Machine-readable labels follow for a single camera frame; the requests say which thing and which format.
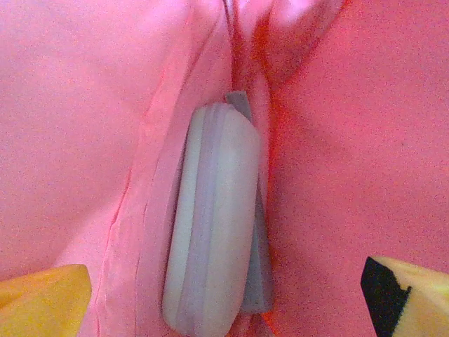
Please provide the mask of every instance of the yellow padding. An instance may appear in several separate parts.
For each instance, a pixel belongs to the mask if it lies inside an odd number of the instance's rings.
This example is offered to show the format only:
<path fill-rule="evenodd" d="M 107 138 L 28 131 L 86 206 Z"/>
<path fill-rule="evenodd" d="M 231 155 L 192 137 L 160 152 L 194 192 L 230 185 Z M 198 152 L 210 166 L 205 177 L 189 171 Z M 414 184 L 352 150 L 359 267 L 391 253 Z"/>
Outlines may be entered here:
<path fill-rule="evenodd" d="M 449 275 L 392 258 L 374 259 L 394 273 L 402 290 L 412 287 L 392 337 L 449 337 Z"/>
<path fill-rule="evenodd" d="M 75 337 L 91 291 L 85 265 L 0 282 L 0 336 Z"/>

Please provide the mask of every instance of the pink surface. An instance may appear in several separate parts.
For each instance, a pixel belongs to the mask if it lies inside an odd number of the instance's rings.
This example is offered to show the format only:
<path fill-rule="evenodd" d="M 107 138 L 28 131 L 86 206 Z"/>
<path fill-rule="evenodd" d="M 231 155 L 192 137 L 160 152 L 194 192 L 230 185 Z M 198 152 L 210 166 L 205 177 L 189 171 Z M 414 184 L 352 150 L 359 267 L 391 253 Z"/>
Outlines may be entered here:
<path fill-rule="evenodd" d="M 226 4 L 1 2 L 0 279 L 84 263 L 80 336 L 176 336 L 160 300 L 190 114 L 246 89 L 280 336 L 374 336 L 367 255 L 449 272 L 447 5 L 354 0 L 307 56 L 339 1 Z"/>

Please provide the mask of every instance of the yellow foam block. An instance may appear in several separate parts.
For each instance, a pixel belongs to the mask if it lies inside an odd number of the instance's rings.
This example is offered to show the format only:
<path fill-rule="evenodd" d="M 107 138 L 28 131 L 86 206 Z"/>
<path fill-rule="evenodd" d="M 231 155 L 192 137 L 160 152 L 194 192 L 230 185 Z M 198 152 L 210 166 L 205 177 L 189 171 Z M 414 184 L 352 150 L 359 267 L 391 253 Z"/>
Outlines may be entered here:
<path fill-rule="evenodd" d="M 378 336 L 449 337 L 448 274 L 379 256 L 361 285 Z"/>
<path fill-rule="evenodd" d="M 85 265 L 0 282 L 0 336 L 75 337 L 91 290 Z"/>

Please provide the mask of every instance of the gray plastic piece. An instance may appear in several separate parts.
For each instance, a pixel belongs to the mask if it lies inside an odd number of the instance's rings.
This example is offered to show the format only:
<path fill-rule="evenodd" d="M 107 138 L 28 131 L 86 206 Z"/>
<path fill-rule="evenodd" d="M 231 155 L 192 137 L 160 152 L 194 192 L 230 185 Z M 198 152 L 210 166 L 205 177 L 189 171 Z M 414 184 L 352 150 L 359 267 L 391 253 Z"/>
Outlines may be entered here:
<path fill-rule="evenodd" d="M 193 113 L 162 298 L 183 336 L 226 336 L 241 311 L 259 163 L 259 133 L 232 105 Z"/>
<path fill-rule="evenodd" d="M 234 91 L 226 95 L 226 101 L 252 121 L 248 96 L 244 91 Z M 257 186 L 253 242 L 251 245 L 250 264 L 246 278 L 245 294 L 241 312 L 260 314 L 273 308 L 273 274 L 269 259 L 269 242 L 262 203 L 262 194 Z"/>

